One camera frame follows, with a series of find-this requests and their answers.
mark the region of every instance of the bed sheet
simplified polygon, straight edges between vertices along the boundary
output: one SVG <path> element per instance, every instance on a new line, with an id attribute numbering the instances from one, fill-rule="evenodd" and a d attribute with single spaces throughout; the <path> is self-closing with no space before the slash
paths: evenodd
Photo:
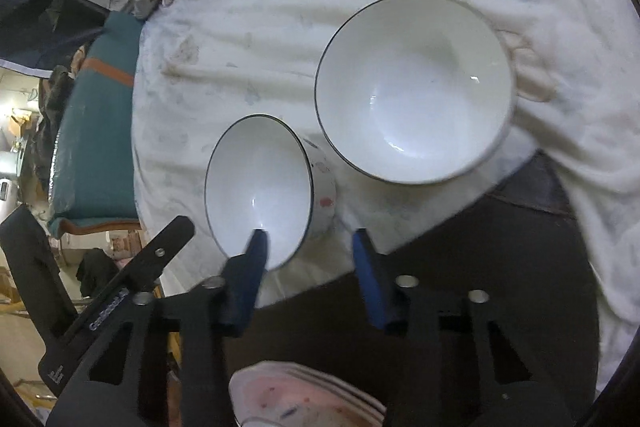
<path id="1" fill-rule="evenodd" d="M 260 305 L 349 271 L 351 230 L 367 227 L 376 246 L 391 251 L 476 200 L 542 147 L 576 209 L 602 289 L 602 388 L 640 322 L 640 24 L 630 0 L 462 0 L 503 36 L 517 36 L 511 49 L 518 82 L 551 78 L 555 93 L 545 103 L 519 98 L 508 136 L 490 158 L 464 176 L 421 188 L 354 171 L 331 151 L 316 120 L 322 51 L 372 1 L 176 0 L 151 17 L 134 87 L 136 204 L 151 234 L 176 214 L 196 225 L 194 240 L 162 276 L 165 290 L 184 291 L 225 263 L 207 226 L 204 177 L 217 140 L 245 115 L 275 115 L 315 140 L 338 185 L 332 230 L 266 277 Z M 523 47 L 537 59 L 517 55 Z"/>

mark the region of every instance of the white bowl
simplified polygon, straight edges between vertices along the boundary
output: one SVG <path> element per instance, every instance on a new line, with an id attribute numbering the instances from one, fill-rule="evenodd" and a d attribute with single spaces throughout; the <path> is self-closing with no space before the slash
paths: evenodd
<path id="1" fill-rule="evenodd" d="M 471 169 L 510 120 L 502 43 L 453 0 L 380 0 L 349 19 L 316 73 L 316 112 L 336 152 L 377 179 L 426 184 Z"/>
<path id="2" fill-rule="evenodd" d="M 269 115 L 250 115 L 225 131 L 211 154 L 204 192 L 220 250 L 227 257 L 243 253 L 254 229 L 265 230 L 268 270 L 289 261 L 334 216 L 335 181 L 324 154 Z"/>

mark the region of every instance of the bowl rim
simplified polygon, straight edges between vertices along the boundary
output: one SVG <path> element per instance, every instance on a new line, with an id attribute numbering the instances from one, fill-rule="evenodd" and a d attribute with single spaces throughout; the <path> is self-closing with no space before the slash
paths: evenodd
<path id="1" fill-rule="evenodd" d="M 495 38 L 498 40 L 498 43 L 500 43 L 500 46 L 502 47 L 502 51 L 504 52 L 505 58 L 507 59 L 507 65 L 509 67 L 509 73 L 510 73 L 509 77 L 511 80 L 510 103 L 504 115 L 504 119 L 502 120 L 502 124 L 500 125 L 500 129 L 496 133 L 496 136 L 494 137 L 494 139 L 484 148 L 484 150 L 476 158 L 467 162 L 465 165 L 463 165 L 459 169 L 456 169 L 455 171 L 452 171 L 444 176 L 439 176 L 437 178 L 429 178 L 422 181 L 392 180 L 392 179 L 382 178 L 381 176 L 377 176 L 375 174 L 367 172 L 364 169 L 355 165 L 351 160 L 349 160 L 345 155 L 343 155 L 338 150 L 337 147 L 335 147 L 334 143 L 331 141 L 331 138 L 329 138 L 329 135 L 324 129 L 324 126 L 322 125 L 322 119 L 320 118 L 320 111 L 318 110 L 318 75 L 320 74 L 320 68 L 322 66 L 322 61 L 324 60 L 324 56 L 328 52 L 336 36 L 347 25 L 347 23 L 349 23 L 356 16 L 359 16 L 360 13 L 363 12 L 364 10 L 367 10 L 368 8 L 374 6 L 375 4 L 381 3 L 382 1 L 386 1 L 386 0 L 373 1 L 372 3 L 369 3 L 366 6 L 363 6 L 355 14 L 349 17 L 349 19 L 347 19 L 344 23 L 342 23 L 340 25 L 340 28 L 338 28 L 338 30 L 335 31 L 334 35 L 329 40 L 326 47 L 324 48 L 324 51 L 322 52 L 322 56 L 320 57 L 320 61 L 318 62 L 318 68 L 316 68 L 316 77 L 314 80 L 314 107 L 316 109 L 316 117 L 318 119 L 318 124 L 320 125 L 320 129 L 322 130 L 322 134 L 326 138 L 327 142 L 329 142 L 329 145 L 332 147 L 332 149 L 336 152 L 336 154 L 340 158 L 342 158 L 342 160 L 344 160 L 348 165 L 350 165 L 351 168 L 356 169 L 356 171 L 364 174 L 365 176 L 368 176 L 369 178 L 373 178 L 374 180 L 382 181 L 392 185 L 412 185 L 412 186 L 430 185 L 430 184 L 440 183 L 440 182 L 450 180 L 452 178 L 460 176 L 461 174 L 471 171 L 471 169 L 473 169 L 474 167 L 484 162 L 484 160 L 486 160 L 498 148 L 498 146 L 502 143 L 502 141 L 505 139 L 507 135 L 507 131 L 509 128 L 508 123 L 511 121 L 511 117 L 513 117 L 513 112 L 514 112 L 515 103 L 516 103 L 516 77 L 515 77 L 515 71 L 513 69 L 513 62 L 511 61 L 510 50 L 507 48 L 507 46 L 505 45 L 500 35 L 498 35 L 495 27 L 478 9 L 460 0 L 446 0 L 446 1 L 450 1 L 452 3 L 458 4 L 463 8 L 466 8 L 468 11 L 470 11 L 472 14 L 474 14 L 476 17 L 482 20 L 482 22 L 484 22 L 484 24 L 488 27 L 488 29 L 494 34 Z"/>
<path id="2" fill-rule="evenodd" d="M 303 233 L 302 238 L 300 239 L 300 242 L 298 243 L 298 245 L 294 249 L 293 253 L 284 262 L 282 262 L 280 264 L 277 264 L 276 266 L 274 266 L 272 268 L 269 268 L 269 269 L 267 269 L 265 267 L 266 271 L 273 271 L 273 270 L 279 269 L 279 268 L 285 266 L 286 264 L 288 264 L 289 261 L 291 261 L 295 257 L 295 255 L 298 253 L 298 251 L 302 247 L 303 243 L 305 242 L 306 237 L 308 236 L 308 233 L 309 233 L 309 229 L 311 227 L 311 220 L 313 218 L 313 210 L 314 210 L 314 204 L 315 204 L 315 198 L 316 198 L 316 191 L 315 191 L 315 187 L 314 187 L 314 178 L 313 178 L 313 175 L 312 175 L 311 163 L 309 162 L 309 157 L 306 154 L 305 147 L 302 145 L 302 142 L 301 142 L 300 138 L 298 137 L 298 135 L 296 134 L 296 132 L 293 131 L 281 118 L 274 117 L 273 115 L 262 114 L 262 113 L 251 114 L 251 115 L 246 115 L 245 117 L 239 118 L 234 123 L 232 123 L 228 128 L 226 128 L 225 132 L 222 133 L 222 136 L 220 136 L 220 138 L 218 139 L 218 142 L 216 143 L 216 146 L 213 148 L 213 151 L 211 152 L 211 155 L 209 156 L 209 163 L 207 163 L 207 171 L 205 173 L 205 178 L 204 178 L 204 211 L 205 211 L 205 215 L 207 216 L 207 225 L 209 226 L 209 232 L 211 232 L 213 240 L 216 242 L 216 245 L 218 246 L 218 249 L 220 250 L 220 252 L 222 252 L 222 255 L 224 255 L 227 259 L 232 258 L 233 256 L 229 255 L 228 253 L 226 253 L 225 249 L 222 248 L 222 246 L 220 245 L 220 242 L 218 241 L 218 239 L 216 237 L 216 233 L 213 231 L 213 227 L 211 226 L 211 219 L 209 217 L 209 208 L 207 207 L 207 183 L 209 182 L 209 170 L 211 168 L 211 162 L 213 160 L 213 156 L 215 155 L 216 151 L 218 150 L 218 146 L 220 145 L 220 142 L 222 142 L 222 139 L 226 136 L 226 134 L 229 131 L 231 131 L 231 129 L 236 124 L 239 124 L 243 120 L 248 120 L 249 118 L 256 118 L 256 117 L 270 118 L 271 120 L 276 121 L 286 131 L 288 131 L 289 134 L 295 139 L 296 143 L 298 144 L 298 147 L 300 147 L 300 151 L 302 152 L 302 156 L 303 156 L 303 158 L 305 160 L 305 163 L 306 163 L 306 174 L 307 174 L 308 180 L 309 180 L 310 198 L 309 198 L 309 210 L 308 210 L 308 217 L 306 219 L 305 232 Z M 247 239 L 247 245 L 248 245 L 248 242 L 250 240 L 251 240 L 251 235 Z"/>

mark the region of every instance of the silver bolt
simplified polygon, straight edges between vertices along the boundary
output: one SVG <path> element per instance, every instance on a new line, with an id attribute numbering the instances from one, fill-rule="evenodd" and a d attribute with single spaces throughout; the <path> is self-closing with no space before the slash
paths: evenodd
<path id="1" fill-rule="evenodd" d="M 207 279 L 202 281 L 200 284 L 204 286 L 204 288 L 215 290 L 216 288 L 222 288 L 226 284 L 226 281 L 219 275 L 213 275 L 211 277 L 207 277 Z"/>
<path id="2" fill-rule="evenodd" d="M 149 292 L 139 292 L 133 296 L 133 303 L 138 306 L 144 306 L 153 301 L 154 295 Z"/>
<path id="3" fill-rule="evenodd" d="M 419 283 L 420 280 L 412 275 L 399 275 L 396 277 L 396 284 L 400 288 L 415 288 Z"/>
<path id="4" fill-rule="evenodd" d="M 468 298 L 471 302 L 482 304 L 483 302 L 487 302 L 489 300 L 489 294 L 484 290 L 471 290 L 468 293 Z"/>

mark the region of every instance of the stack of plates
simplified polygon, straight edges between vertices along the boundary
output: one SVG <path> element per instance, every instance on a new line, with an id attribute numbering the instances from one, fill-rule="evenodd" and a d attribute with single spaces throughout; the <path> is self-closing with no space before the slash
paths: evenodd
<path id="1" fill-rule="evenodd" d="M 381 427 L 385 407 L 339 378 L 289 362 L 261 362 L 233 375 L 240 427 Z"/>

